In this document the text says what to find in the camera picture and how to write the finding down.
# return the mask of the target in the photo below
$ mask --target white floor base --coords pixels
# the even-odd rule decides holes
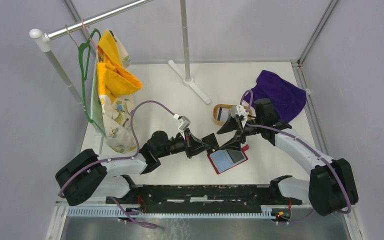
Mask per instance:
[[[186,79],[185,72],[173,60],[169,60],[168,65],[170,65],[170,67],[177,73],[177,75],[179,75],[183,81],[183,84],[190,87],[190,89],[194,91],[202,99],[202,101],[204,101],[205,104],[211,103],[211,99],[195,84],[193,77],[191,77],[189,80]]]
[[[204,104],[198,95],[185,87],[182,80],[168,64],[132,65],[129,71],[143,83],[143,88],[134,93],[136,104],[156,100],[179,115],[191,120],[190,130],[198,138],[215,133],[220,126],[212,120],[213,107],[217,104],[238,104],[245,90],[255,86],[262,70],[277,73],[297,85],[290,62],[245,62],[245,63],[195,63],[191,73],[196,84],[212,100]],[[145,104],[134,116],[135,132],[142,146],[157,130],[170,136],[177,133],[176,121],[160,106]],[[314,144],[306,113],[302,111],[290,122],[293,128],[308,142]],[[92,126],[88,127],[83,149],[96,148]],[[220,145],[232,137],[232,133],[217,135]],[[136,184],[155,185],[226,185],[268,184],[282,175],[293,175],[307,180],[307,173],[286,153],[272,146],[260,136],[247,138],[249,160],[217,175],[205,153],[188,159],[184,153],[161,158],[161,166],[151,173],[131,175]],[[105,143],[102,154],[115,152]]]

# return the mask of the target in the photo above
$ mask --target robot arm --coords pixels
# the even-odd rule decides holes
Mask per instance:
[[[62,188],[64,184],[85,166],[93,162],[96,165],[80,172],[64,189],[64,197],[70,206],[84,203],[89,198],[113,196],[124,197],[129,191],[130,174],[146,174],[161,165],[159,158],[185,152],[188,158],[210,149],[210,145],[195,137],[189,130],[190,121],[179,117],[179,133],[168,138],[164,131],[156,131],[139,150],[136,157],[127,160],[117,158],[130,157],[128,154],[98,156],[92,149],[86,149],[60,169],[55,175]]]
[[[278,119],[269,99],[259,99],[254,104],[256,117],[246,121],[246,124],[244,119],[248,119],[248,113],[242,111],[242,106],[230,109],[229,119],[217,133],[235,131],[235,134],[220,149],[236,150],[246,142],[247,136],[261,134],[273,146],[288,153],[310,176],[309,181],[291,175],[278,177],[270,182],[273,194],[311,203],[318,214],[326,216],[347,207],[341,183],[350,204],[358,202],[354,176],[348,161],[343,158],[335,160],[303,140],[291,125]],[[329,167],[334,169],[340,183]]]
[[[309,181],[291,175],[272,180],[270,188],[273,195],[311,203],[322,216],[345,208],[348,205],[345,194],[350,204],[358,202],[354,176],[348,161],[343,158],[335,160],[311,147],[297,135],[291,125],[278,119],[269,99],[259,99],[254,104],[256,117],[252,120],[248,120],[248,113],[243,106],[237,105],[230,109],[229,119],[217,134],[234,131],[234,136],[219,149],[240,151],[246,137],[259,134],[273,146],[288,153],[310,176]],[[76,156],[55,175],[60,187],[73,178],[63,190],[68,204],[75,206],[90,197],[122,198],[130,190],[127,174],[152,172],[161,165],[159,158],[165,156],[185,152],[191,158],[213,148],[190,132],[189,119],[178,115],[173,117],[179,121],[179,133],[169,139],[163,131],[154,132],[140,149],[140,154],[132,160],[113,161],[111,159],[128,156],[98,156],[92,149],[86,149]]]

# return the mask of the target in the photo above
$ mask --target smartphone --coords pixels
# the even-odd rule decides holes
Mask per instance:
[[[248,146],[242,148],[241,151],[230,149],[217,150],[207,156],[215,172],[221,174],[248,160],[247,155],[245,155],[246,150],[248,150]]]

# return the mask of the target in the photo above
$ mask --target yellow cloth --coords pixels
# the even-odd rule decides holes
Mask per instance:
[[[98,43],[99,62],[96,65],[98,94],[109,96],[111,102],[120,96],[135,93],[142,83],[124,69],[111,33],[106,30]]]

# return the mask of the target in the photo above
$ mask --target white mount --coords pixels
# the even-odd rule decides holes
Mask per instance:
[[[211,99],[195,84],[193,77],[186,79],[185,72],[173,60],[169,60],[168,65],[170,65],[170,67],[183,80],[183,84],[190,87],[204,101],[205,104],[211,103]]]

